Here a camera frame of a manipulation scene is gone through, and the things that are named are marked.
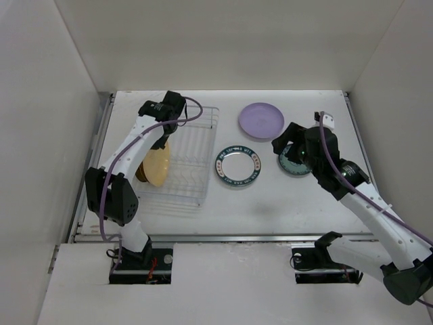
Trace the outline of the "white plate green lettered rim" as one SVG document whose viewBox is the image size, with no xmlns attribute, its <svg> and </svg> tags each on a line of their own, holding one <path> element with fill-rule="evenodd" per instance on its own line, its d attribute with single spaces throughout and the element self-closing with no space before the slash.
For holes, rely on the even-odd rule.
<svg viewBox="0 0 433 325">
<path fill-rule="evenodd" d="M 215 157 L 216 178 L 228 188 L 243 189 L 251 186 L 262 170 L 259 155 L 247 146 L 234 145 L 221 150 Z"/>
</svg>

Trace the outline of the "teal patterned small plate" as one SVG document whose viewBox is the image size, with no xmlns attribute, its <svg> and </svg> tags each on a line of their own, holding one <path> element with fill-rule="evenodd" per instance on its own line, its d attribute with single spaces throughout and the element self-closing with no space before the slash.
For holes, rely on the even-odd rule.
<svg viewBox="0 0 433 325">
<path fill-rule="evenodd" d="M 283 152 L 278 156 L 278 163 L 280 167 L 290 175 L 294 176 L 305 176 L 310 173 L 310 170 L 303 164 L 294 163 L 286 157 L 289 149 L 291 148 L 291 144 L 288 144 Z"/>
</svg>

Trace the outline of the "beige tan plate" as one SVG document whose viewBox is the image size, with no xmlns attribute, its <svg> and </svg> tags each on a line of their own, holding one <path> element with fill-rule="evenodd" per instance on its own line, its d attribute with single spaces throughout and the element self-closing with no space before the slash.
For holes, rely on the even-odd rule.
<svg viewBox="0 0 433 325">
<path fill-rule="evenodd" d="M 148 183 L 163 186 L 170 167 L 170 146 L 166 142 L 163 149 L 150 150 L 143 159 L 143 173 Z"/>
</svg>

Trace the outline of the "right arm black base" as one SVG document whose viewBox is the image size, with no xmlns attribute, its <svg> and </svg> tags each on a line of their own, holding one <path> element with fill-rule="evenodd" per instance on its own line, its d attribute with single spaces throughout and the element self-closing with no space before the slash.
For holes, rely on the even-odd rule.
<svg viewBox="0 0 433 325">
<path fill-rule="evenodd" d="M 297 284 L 359 284 L 363 272 L 333 262 L 323 251 L 312 246 L 292 248 L 290 266 Z"/>
</svg>

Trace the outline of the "yellow brown patterned plate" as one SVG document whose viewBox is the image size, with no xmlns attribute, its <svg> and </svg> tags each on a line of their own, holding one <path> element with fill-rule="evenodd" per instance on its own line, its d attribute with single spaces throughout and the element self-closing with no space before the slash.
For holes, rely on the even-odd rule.
<svg viewBox="0 0 433 325">
<path fill-rule="evenodd" d="M 143 162 L 141 162 L 139 167 L 137 168 L 137 170 L 135 172 L 135 176 L 140 182 L 143 182 L 143 183 L 148 182 L 147 177 L 145 175 Z"/>
</svg>

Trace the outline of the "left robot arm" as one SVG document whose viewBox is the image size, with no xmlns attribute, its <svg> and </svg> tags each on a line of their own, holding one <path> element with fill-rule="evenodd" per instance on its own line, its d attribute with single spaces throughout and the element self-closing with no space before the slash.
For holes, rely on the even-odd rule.
<svg viewBox="0 0 433 325">
<path fill-rule="evenodd" d="M 161 102 L 146 101 L 118 149 L 101 167 L 90 167 L 85 173 L 88 209 L 98 216 L 104 241 L 119 239 L 114 254 L 118 263 L 141 269 L 151 262 L 152 241 L 135 218 L 139 201 L 132 180 L 146 154 L 165 147 L 185 105 L 186 99 L 174 91 L 167 91 Z"/>
</svg>

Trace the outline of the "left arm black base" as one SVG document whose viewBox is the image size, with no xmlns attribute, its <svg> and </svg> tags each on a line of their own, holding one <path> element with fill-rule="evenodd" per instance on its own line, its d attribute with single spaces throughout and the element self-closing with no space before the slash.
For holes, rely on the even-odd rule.
<svg viewBox="0 0 433 325">
<path fill-rule="evenodd" d="M 173 248 L 153 248 L 144 258 L 122 249 L 120 263 L 109 275 L 109 283 L 170 284 L 172 266 Z"/>
</svg>

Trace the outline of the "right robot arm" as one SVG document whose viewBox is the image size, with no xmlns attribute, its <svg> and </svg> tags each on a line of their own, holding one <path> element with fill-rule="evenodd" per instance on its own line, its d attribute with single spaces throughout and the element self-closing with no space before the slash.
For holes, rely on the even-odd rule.
<svg viewBox="0 0 433 325">
<path fill-rule="evenodd" d="M 382 245 L 367 248 L 328 232 L 307 253 L 308 268 L 347 265 L 381 282 L 404 305 L 414 304 L 432 288 L 432 245 L 407 229 L 356 163 L 340 157 L 338 138 L 330 129 L 290 123 L 271 143 L 275 154 L 287 149 L 289 161 L 307 166 L 318 184 L 354 213 Z"/>
</svg>

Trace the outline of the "lavender purple plate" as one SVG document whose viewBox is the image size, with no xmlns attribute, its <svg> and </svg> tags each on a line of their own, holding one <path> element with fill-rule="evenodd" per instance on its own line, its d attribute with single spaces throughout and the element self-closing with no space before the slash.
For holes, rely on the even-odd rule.
<svg viewBox="0 0 433 325">
<path fill-rule="evenodd" d="M 285 119 L 274 105 L 256 102 L 248 104 L 240 112 L 238 123 L 250 137 L 269 140 L 275 139 L 281 133 Z"/>
</svg>

